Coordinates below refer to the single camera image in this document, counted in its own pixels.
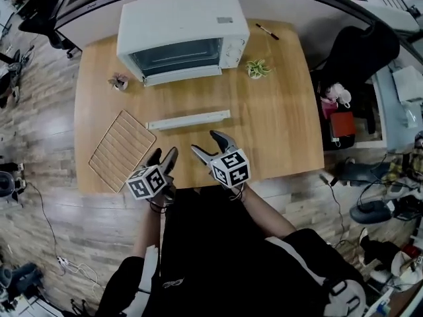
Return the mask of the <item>white long bar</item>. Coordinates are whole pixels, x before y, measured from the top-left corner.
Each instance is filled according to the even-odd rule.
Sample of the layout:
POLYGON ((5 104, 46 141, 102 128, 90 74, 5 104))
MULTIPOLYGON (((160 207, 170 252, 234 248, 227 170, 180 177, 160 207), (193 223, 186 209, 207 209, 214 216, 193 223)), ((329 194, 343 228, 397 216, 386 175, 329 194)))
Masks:
POLYGON ((148 130, 163 131, 180 127, 189 127, 194 125, 221 122, 229 118, 231 118, 231 111, 223 110, 218 112, 208 112, 203 114, 194 114, 177 118, 168 118, 154 122, 147 122, 145 124, 145 127, 148 130))

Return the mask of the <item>black office chair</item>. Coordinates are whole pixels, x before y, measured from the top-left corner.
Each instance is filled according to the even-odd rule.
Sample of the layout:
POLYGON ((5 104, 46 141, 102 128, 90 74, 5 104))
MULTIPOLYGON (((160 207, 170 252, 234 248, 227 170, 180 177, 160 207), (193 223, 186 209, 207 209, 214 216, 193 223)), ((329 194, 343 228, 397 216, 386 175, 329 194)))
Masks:
POLYGON ((47 37, 51 47, 65 50, 68 59, 73 59, 77 46, 56 30, 57 13, 61 0, 29 0, 26 14, 18 29, 22 32, 47 37))

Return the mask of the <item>black round wheeled device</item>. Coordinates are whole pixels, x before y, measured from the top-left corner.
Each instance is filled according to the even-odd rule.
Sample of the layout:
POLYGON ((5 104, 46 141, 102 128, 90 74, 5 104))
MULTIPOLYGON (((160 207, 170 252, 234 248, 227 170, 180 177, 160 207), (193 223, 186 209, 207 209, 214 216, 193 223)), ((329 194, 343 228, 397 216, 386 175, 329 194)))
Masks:
POLYGON ((15 192, 15 179, 12 174, 0 171, 0 198, 9 198, 15 192))

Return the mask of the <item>person's black clothing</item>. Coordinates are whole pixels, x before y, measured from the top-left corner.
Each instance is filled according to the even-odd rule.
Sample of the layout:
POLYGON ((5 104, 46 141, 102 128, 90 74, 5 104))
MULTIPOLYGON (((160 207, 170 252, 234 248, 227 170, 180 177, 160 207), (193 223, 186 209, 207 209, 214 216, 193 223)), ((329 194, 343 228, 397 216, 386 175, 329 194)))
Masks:
POLYGON ((362 317, 364 280, 313 229, 266 237, 220 186, 177 190, 160 248, 128 256, 95 317, 362 317))

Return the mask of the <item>black marker pen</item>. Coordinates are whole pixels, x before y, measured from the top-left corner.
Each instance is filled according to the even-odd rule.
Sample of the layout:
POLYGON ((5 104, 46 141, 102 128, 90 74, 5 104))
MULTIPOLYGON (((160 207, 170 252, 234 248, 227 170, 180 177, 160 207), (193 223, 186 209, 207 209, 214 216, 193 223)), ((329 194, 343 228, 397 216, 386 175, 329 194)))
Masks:
POLYGON ((259 29, 263 30, 265 33, 267 33, 268 35, 270 35, 273 39, 275 40, 279 40, 280 38, 275 35, 273 32, 271 32, 270 30, 266 29, 265 27, 263 27, 261 24, 256 23, 255 24, 259 29))

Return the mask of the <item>black chair with jacket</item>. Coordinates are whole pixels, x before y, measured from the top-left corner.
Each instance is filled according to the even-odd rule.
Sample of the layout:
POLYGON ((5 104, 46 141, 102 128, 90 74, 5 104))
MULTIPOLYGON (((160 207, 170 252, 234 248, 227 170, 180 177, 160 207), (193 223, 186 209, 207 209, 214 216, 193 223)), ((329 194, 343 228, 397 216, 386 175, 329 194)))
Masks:
POLYGON ((375 98, 367 81, 396 59, 399 52, 399 37, 383 22, 375 22, 365 30, 347 26, 338 33, 323 67, 310 72, 325 151, 350 148, 356 139, 356 134, 341 137, 339 146, 331 140, 330 116, 323 110, 323 98, 329 88, 340 83, 352 96, 349 108, 339 104, 335 112, 351 112, 353 118, 365 120, 367 132, 374 134, 376 122, 372 102, 375 98))

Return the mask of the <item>person's left forearm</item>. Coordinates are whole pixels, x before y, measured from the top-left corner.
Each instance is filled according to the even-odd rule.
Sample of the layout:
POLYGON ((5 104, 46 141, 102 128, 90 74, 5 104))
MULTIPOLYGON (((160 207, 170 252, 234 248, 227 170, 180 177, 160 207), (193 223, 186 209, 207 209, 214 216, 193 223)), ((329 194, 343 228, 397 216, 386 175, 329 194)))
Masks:
POLYGON ((161 212, 164 207, 165 200, 163 198, 154 200, 153 204, 147 202, 143 205, 132 256, 145 258, 148 247, 160 248, 161 212))

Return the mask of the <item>red book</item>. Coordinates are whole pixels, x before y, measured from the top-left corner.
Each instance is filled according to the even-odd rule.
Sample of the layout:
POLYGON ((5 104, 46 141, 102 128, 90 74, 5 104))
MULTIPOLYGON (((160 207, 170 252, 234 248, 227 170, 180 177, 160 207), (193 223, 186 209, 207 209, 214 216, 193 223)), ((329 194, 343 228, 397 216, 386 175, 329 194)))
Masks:
POLYGON ((334 137, 346 137, 356 134, 352 112, 335 112, 330 115, 330 126, 334 137))

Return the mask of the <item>white toaster oven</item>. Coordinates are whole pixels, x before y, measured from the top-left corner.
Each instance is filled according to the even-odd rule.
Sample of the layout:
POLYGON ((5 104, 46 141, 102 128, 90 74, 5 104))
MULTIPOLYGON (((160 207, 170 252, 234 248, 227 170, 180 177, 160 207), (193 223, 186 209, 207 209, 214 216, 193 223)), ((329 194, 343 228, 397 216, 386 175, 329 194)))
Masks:
POLYGON ((250 31, 239 0, 138 0, 122 7, 116 55, 145 86, 238 67, 250 31), (219 56, 217 65, 144 69, 146 61, 219 56))

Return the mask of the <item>gold wire oven rack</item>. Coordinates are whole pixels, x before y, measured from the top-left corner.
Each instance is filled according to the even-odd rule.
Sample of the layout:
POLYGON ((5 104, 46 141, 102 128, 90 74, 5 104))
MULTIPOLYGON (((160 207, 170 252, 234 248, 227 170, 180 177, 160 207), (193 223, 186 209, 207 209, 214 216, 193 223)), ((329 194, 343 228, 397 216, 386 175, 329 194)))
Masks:
POLYGON ((144 125, 121 110, 98 142, 88 165, 111 192, 118 193, 155 141, 144 125))

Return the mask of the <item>small green potted plant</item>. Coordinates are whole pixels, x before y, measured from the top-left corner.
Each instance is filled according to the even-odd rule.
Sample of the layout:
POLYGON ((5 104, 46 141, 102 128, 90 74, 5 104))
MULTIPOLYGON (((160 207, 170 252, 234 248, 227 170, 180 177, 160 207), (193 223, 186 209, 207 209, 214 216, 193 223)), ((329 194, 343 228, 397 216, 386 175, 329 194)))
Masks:
POLYGON ((252 79, 260 79, 261 77, 266 77, 271 68, 265 64, 264 59, 257 59, 254 61, 248 61, 246 63, 248 76, 252 79))

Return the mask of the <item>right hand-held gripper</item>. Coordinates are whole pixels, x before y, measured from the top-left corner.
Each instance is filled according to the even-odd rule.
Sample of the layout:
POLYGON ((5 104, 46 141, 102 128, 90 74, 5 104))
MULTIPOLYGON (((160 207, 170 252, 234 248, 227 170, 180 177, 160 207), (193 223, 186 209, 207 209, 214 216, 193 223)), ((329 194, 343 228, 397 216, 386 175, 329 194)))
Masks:
POLYGON ((210 130, 222 154, 209 153, 197 145, 191 145, 192 152, 210 169, 215 180, 227 188, 234 188, 250 180, 249 160, 235 140, 226 133, 210 130))

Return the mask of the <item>pink white plush toy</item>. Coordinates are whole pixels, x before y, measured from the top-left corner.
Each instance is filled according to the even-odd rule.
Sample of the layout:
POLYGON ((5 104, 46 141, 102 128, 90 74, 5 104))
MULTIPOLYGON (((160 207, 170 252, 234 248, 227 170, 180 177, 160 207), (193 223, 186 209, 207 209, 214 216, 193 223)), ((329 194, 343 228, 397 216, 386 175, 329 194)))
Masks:
POLYGON ((334 83, 332 86, 327 88, 325 92, 326 98, 329 100, 337 100, 344 92, 344 87, 340 83, 334 83))

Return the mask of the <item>light blue desk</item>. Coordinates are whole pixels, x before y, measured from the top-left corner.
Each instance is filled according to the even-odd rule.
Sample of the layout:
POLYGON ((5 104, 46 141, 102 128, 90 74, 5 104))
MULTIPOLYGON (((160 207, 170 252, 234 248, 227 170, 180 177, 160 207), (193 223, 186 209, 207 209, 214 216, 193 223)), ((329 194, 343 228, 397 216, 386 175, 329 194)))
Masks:
POLYGON ((399 150, 414 143, 414 138, 423 130, 423 117, 419 104, 410 105, 410 111, 416 117, 416 123, 408 126, 407 109, 398 99, 394 78, 388 66, 380 69, 373 77, 382 138, 389 151, 399 150))

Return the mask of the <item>pink box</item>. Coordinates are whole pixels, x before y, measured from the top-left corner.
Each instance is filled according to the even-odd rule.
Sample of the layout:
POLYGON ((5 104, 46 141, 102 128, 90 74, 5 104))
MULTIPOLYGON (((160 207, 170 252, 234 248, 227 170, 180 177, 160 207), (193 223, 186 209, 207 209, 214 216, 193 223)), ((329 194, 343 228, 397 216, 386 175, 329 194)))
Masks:
POLYGON ((327 98, 321 98, 321 108, 323 116, 326 120, 330 119, 331 114, 335 113, 338 109, 338 103, 336 100, 331 100, 327 98))

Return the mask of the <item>small pink potted plant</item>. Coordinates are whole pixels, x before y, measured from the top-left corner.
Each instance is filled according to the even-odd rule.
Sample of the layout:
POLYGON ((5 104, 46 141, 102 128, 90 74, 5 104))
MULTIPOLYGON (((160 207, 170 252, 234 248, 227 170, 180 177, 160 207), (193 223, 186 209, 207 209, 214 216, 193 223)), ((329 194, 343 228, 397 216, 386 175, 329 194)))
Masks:
POLYGON ((128 87, 129 77, 120 73, 114 73, 113 76, 109 78, 108 83, 116 90, 125 91, 128 87))

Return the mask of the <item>person's right forearm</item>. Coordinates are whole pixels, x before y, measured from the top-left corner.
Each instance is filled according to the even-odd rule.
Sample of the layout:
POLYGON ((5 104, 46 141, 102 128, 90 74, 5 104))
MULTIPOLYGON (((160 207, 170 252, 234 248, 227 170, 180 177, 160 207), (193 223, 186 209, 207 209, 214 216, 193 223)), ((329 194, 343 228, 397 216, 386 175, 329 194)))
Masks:
POLYGON ((242 198, 243 205, 253 221, 264 231, 266 237, 283 239, 297 229, 264 199, 262 199, 247 183, 231 190, 242 198))

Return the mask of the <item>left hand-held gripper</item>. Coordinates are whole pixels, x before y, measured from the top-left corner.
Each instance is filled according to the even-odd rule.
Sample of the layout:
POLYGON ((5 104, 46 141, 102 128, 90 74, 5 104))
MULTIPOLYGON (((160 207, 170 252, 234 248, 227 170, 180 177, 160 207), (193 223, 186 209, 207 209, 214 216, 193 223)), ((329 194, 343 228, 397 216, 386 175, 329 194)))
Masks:
POLYGON ((144 167, 135 170, 125 184, 136 200, 164 207, 174 202, 176 188, 170 175, 178 158, 178 149, 172 147, 160 162, 162 150, 155 149, 144 163, 144 167))

